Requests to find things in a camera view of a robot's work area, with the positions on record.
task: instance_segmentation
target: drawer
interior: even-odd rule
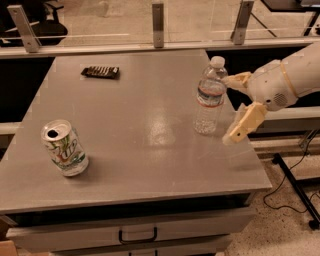
[[[50,256],[186,256],[225,251],[230,236],[208,236],[130,246],[110,246],[51,253]]]
[[[11,228],[7,237],[30,252],[131,245],[240,232],[253,218],[250,207],[129,219]]]

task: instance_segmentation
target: soda can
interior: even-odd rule
[[[87,168],[88,156],[70,122],[55,120],[47,123],[41,130],[41,140],[64,176],[75,176]]]

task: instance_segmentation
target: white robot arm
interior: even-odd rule
[[[320,43],[313,43],[282,61],[273,60],[253,74],[228,76],[224,82],[253,101],[247,107],[240,106],[223,138],[225,144],[232,144],[255,131],[268,111],[291,106],[300,97],[320,90]]]

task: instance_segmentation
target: gray table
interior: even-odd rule
[[[207,63],[202,50],[57,57],[0,164],[0,215],[270,188],[247,139],[221,142],[234,117],[228,99],[213,138],[193,130]],[[119,66],[120,78],[82,77],[90,65]],[[79,176],[62,176],[41,144],[54,119],[78,130],[90,158]]]

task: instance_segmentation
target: plastic water bottle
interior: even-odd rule
[[[194,129],[203,135],[212,135],[220,117],[227,87],[221,81],[228,75],[223,57],[215,56],[203,71],[198,85],[198,108],[194,120]]]

